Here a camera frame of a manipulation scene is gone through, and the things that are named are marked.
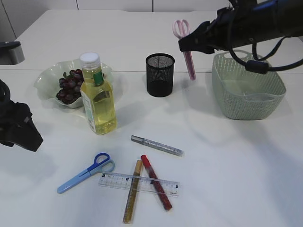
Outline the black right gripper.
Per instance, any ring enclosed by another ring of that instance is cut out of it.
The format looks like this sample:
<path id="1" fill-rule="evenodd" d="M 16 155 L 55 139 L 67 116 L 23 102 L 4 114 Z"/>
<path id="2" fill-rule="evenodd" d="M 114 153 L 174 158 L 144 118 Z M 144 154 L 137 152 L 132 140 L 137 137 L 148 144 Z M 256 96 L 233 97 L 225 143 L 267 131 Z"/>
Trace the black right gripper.
<path id="1" fill-rule="evenodd" d="M 184 39 L 189 42 L 189 50 L 213 54 L 215 50 L 228 50 L 228 35 L 232 38 L 236 32 L 237 19 L 244 19 L 256 6 L 255 0 L 230 0 L 229 6 L 217 10 L 217 18 L 201 23 L 197 29 Z"/>

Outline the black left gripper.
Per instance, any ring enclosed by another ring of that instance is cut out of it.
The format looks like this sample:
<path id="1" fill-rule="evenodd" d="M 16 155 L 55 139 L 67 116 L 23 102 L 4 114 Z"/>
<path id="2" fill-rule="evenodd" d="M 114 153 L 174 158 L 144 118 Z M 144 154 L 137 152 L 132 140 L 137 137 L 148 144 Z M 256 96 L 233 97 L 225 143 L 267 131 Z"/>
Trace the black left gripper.
<path id="1" fill-rule="evenodd" d="M 36 152 L 43 138 L 35 127 L 29 106 L 11 100 L 10 89 L 0 82 L 0 142 Z"/>

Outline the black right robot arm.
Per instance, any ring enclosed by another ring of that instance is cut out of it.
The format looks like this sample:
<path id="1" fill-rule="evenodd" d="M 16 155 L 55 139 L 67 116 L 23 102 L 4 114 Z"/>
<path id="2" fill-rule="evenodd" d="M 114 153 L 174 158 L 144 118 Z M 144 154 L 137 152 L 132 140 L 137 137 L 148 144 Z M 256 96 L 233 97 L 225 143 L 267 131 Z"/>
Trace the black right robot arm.
<path id="1" fill-rule="evenodd" d="M 303 2 L 301 0 L 232 0 L 230 7 L 217 10 L 212 22 L 205 21 L 180 39 L 181 52 L 212 54 L 228 50 L 227 34 L 232 19 L 231 46 L 242 47 L 280 37 L 303 34 Z"/>

